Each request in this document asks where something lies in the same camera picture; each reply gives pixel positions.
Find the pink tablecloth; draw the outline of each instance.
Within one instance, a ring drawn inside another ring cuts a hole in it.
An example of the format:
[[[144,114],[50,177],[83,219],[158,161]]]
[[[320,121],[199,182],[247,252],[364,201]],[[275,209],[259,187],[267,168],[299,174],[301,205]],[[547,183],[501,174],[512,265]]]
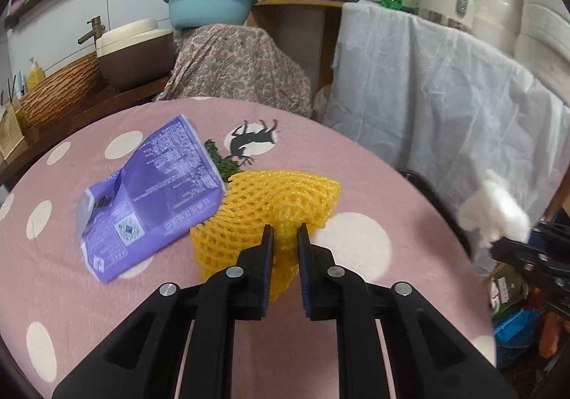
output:
[[[244,147],[254,160],[248,169],[304,170],[343,187],[336,215],[313,241],[367,281],[410,282],[494,360],[485,292],[467,256],[437,211],[397,172],[304,118],[249,102],[188,98],[126,110],[77,132],[33,166],[0,209],[0,333],[42,395],[51,397],[161,283],[201,281],[187,237],[107,285],[87,271],[75,243],[81,193],[121,168],[144,137],[178,114],[223,155],[243,121],[252,133],[277,124],[269,141]],[[266,319],[237,324],[233,397],[336,399],[337,375],[335,324],[304,317],[297,279]]]

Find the purple package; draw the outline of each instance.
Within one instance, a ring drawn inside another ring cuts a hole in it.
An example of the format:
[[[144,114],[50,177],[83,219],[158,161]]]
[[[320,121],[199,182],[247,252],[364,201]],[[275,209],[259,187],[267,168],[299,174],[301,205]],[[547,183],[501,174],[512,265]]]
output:
[[[80,200],[79,243],[87,268],[108,283],[212,217],[224,193],[192,124],[177,116]]]

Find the blue basin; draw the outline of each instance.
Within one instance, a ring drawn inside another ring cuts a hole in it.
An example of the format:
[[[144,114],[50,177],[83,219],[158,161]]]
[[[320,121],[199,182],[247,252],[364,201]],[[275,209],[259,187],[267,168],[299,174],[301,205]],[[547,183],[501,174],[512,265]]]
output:
[[[257,0],[164,0],[170,24],[178,30],[208,24],[244,24]]]

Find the wicker basket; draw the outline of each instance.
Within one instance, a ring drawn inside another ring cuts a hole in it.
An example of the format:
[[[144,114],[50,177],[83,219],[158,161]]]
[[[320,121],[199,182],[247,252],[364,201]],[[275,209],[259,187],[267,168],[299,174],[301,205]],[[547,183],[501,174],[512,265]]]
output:
[[[24,140],[22,129],[12,105],[8,105],[0,118],[0,153],[6,159],[10,153]]]
[[[40,82],[22,100],[22,111],[30,126],[47,126],[73,111],[103,85],[97,53],[93,52]]]

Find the faucet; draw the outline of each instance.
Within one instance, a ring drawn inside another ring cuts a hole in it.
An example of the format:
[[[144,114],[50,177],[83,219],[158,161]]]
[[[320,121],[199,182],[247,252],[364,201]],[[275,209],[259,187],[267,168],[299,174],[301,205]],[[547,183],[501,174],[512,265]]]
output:
[[[97,39],[101,38],[103,32],[105,31],[105,25],[101,24],[100,16],[96,16],[95,18],[92,18],[91,21],[87,21],[87,24],[91,25],[92,30],[90,30],[87,34],[78,39],[77,43],[79,45],[83,44],[92,37],[95,40],[95,42],[97,42]]]

